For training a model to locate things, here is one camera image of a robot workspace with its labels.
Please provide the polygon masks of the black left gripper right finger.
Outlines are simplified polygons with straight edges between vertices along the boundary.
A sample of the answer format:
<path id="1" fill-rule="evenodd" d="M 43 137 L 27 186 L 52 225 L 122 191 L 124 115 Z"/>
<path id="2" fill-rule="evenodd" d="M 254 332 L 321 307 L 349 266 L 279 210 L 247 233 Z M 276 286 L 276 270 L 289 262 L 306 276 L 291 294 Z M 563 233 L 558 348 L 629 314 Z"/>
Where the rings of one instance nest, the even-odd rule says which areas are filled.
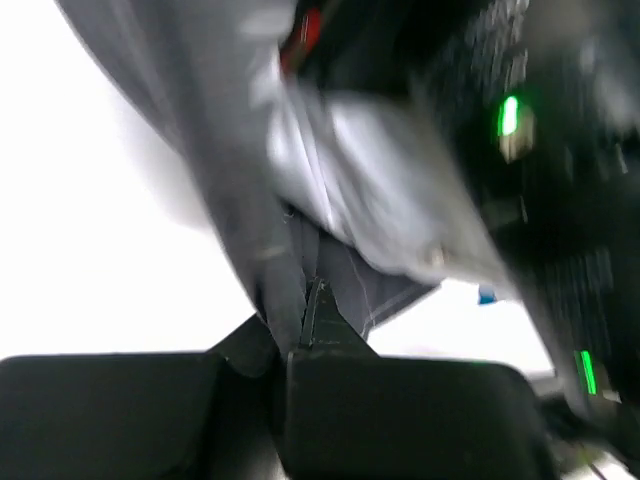
<path id="1" fill-rule="evenodd" d="M 299 348 L 311 352 L 376 356 L 340 314 L 329 283 L 319 277 L 308 284 Z"/>

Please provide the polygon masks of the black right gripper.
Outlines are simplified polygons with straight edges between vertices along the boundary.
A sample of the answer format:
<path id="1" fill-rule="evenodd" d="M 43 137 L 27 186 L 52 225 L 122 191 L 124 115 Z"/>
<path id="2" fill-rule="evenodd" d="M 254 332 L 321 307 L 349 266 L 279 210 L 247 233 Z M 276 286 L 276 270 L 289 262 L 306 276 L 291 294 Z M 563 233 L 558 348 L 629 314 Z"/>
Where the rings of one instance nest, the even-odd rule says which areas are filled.
<path id="1" fill-rule="evenodd" d="M 635 1 L 303 3 L 281 62 L 286 194 L 336 236 L 639 236 Z"/>

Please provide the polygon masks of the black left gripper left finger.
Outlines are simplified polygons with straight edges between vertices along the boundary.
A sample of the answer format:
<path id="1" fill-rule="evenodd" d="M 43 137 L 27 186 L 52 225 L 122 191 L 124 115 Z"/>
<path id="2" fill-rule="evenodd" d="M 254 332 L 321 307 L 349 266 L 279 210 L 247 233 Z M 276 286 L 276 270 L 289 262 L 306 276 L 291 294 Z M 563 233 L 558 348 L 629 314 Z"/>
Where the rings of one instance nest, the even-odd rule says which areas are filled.
<path id="1" fill-rule="evenodd" d="M 278 356 L 267 326 L 253 315 L 207 351 L 215 354 L 242 376 L 262 376 Z"/>

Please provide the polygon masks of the dark grey checked pillowcase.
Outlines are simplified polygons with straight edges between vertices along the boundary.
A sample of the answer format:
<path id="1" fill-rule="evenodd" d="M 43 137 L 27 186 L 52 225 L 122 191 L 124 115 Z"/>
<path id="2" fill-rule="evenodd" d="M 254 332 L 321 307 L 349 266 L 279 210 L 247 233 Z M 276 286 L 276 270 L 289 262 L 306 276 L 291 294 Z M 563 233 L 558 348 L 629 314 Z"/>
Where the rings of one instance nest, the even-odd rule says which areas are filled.
<path id="1" fill-rule="evenodd" d="M 184 158 L 258 319 L 289 350 L 306 290 L 327 280 L 362 335 L 429 287 L 368 266 L 276 196 L 267 113 L 249 103 L 249 68 L 291 24 L 289 1 L 63 1 L 87 50 Z"/>

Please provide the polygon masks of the white pillow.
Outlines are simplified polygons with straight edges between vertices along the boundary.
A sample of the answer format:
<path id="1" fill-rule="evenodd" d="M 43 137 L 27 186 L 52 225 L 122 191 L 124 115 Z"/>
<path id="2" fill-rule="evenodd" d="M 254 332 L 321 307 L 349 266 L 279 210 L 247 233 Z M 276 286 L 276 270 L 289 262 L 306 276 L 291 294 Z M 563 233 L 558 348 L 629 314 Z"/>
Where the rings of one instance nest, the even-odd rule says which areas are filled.
<path id="1" fill-rule="evenodd" d="M 384 273 L 504 283 L 505 267 L 434 123 L 380 96 L 325 93 L 286 76 L 276 48 L 292 17 L 275 1 L 239 27 L 258 49 L 250 99 L 268 111 L 278 194 Z"/>

